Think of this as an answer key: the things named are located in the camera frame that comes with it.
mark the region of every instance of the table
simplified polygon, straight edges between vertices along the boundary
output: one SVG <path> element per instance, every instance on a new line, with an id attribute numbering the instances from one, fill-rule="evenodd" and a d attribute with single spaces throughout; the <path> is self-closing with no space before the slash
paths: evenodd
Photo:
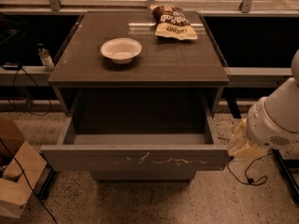
<path id="1" fill-rule="evenodd" d="M 42 153 L 55 171 L 90 171 L 102 182 L 187 182 L 198 170 L 222 170 L 213 110 L 229 78 L 195 11 L 195 41 L 154 35 L 148 11 L 88 12 L 48 82 L 66 114 L 56 146 Z M 141 53 L 127 65 L 98 51 L 130 37 Z"/>

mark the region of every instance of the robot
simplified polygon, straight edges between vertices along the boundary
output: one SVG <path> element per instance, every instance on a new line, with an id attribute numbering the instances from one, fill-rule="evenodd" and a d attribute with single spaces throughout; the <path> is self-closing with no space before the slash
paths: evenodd
<path id="1" fill-rule="evenodd" d="M 292 58 L 292 77 L 249 109 L 233 133 L 228 152 L 239 159 L 258 159 L 270 149 L 282 149 L 298 141 L 299 50 Z"/>

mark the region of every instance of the white bowl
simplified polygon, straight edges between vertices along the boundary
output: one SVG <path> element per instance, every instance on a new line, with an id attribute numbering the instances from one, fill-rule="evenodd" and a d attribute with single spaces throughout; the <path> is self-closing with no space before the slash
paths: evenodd
<path id="1" fill-rule="evenodd" d="M 129 63 L 142 50 L 139 42 L 130 38 L 118 38 L 107 41 L 101 53 L 114 63 Z"/>

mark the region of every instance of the brown snack bag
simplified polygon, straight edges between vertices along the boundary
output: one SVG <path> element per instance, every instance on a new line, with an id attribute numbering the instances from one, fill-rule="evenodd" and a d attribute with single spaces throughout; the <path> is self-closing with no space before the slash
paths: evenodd
<path id="1" fill-rule="evenodd" d="M 150 6 L 157 22 L 155 34 L 179 40 L 195 40 L 197 34 L 189 24 L 183 9 L 171 6 Z"/>

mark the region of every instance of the floor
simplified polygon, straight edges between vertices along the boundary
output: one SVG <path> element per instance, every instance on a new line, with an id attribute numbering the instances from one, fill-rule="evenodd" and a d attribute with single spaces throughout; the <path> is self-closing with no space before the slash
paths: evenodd
<path id="1" fill-rule="evenodd" d="M 37 150 L 41 145 L 56 143 L 65 120 L 61 112 L 45 116 L 2 112 L 0 118 L 15 120 Z M 214 122 L 220 143 L 227 145 L 239 121 L 229 113 L 216 114 Z M 290 147 L 282 153 L 299 157 L 299 148 Z M 250 162 L 233 160 L 229 166 L 241 181 L 246 181 L 244 172 Z M 189 186 L 98 184 L 89 173 L 59 173 L 43 202 L 59 224 L 299 223 L 299 205 L 292 200 L 289 186 L 271 154 L 256 161 L 248 174 L 255 180 L 266 175 L 267 181 L 258 187 L 243 185 L 227 167 L 223 171 L 198 172 Z M 20 219 L 0 217 L 0 223 L 54 221 L 32 196 Z"/>

